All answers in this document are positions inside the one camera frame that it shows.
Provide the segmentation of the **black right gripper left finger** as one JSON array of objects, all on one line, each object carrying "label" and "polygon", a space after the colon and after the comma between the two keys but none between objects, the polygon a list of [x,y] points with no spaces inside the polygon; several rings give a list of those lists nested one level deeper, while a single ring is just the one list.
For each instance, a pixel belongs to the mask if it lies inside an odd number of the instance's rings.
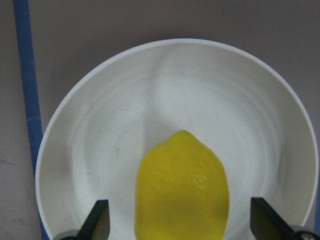
[{"label": "black right gripper left finger", "polygon": [[97,200],[80,228],[79,240],[107,240],[110,235],[110,211],[107,199]]}]

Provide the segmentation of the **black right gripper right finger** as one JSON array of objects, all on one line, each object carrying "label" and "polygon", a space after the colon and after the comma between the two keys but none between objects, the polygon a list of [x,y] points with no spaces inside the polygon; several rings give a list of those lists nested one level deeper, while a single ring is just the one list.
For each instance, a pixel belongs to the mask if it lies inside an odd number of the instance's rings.
[{"label": "black right gripper right finger", "polygon": [[299,234],[262,197],[250,200],[250,229],[256,240],[299,239]]}]

